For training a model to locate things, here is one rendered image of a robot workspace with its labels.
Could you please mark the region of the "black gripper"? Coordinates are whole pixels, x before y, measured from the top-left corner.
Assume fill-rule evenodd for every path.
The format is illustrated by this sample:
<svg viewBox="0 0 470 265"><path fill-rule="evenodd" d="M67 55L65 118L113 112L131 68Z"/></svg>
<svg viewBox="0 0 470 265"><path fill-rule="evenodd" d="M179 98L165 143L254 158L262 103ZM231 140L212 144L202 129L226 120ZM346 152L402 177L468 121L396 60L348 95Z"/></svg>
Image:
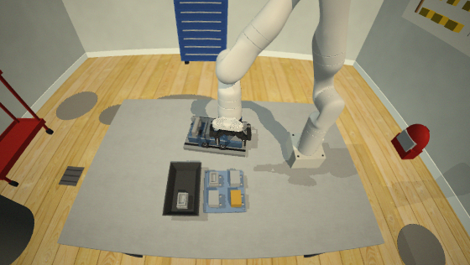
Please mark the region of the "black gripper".
<svg viewBox="0 0 470 265"><path fill-rule="evenodd" d="M238 138L241 138L242 139L242 148L243 146L245 147L246 146L246 141L250 141L251 140L251 137L252 137L252 133L251 133L251 125L250 124L247 124L247 126L243 126L243 130L247 133L247 135L241 131L241 132L234 132L234 131L228 131L228 130L221 130L219 129L217 132L214 132L214 127L212 127L212 121L211 121L211 125L210 125L210 133L209 133L209 137L214 137L215 138L215 143L217 143L217 145L219 145L220 143L220 137L222 135L226 135L226 136L237 136Z"/></svg>

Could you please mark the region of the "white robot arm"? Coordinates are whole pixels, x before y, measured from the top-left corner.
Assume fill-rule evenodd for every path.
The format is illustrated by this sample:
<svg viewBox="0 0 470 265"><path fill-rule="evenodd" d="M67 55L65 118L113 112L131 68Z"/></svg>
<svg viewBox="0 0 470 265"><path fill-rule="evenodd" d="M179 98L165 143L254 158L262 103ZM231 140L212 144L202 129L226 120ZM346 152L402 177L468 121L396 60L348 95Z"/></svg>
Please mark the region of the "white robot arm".
<svg viewBox="0 0 470 265"><path fill-rule="evenodd" d="M232 49L225 49L217 56L219 118L212 121L212 127L234 132L243 130L243 124L239 121L242 117L240 79L257 56L278 36L299 1L269 0L238 35ZM320 20L312 38L312 99L318 112L310 114L296 145L305 156L317 152L328 129L345 107L344 100L334 87L334 75L342 68L346 58L350 3L351 0L319 0Z"/></svg>

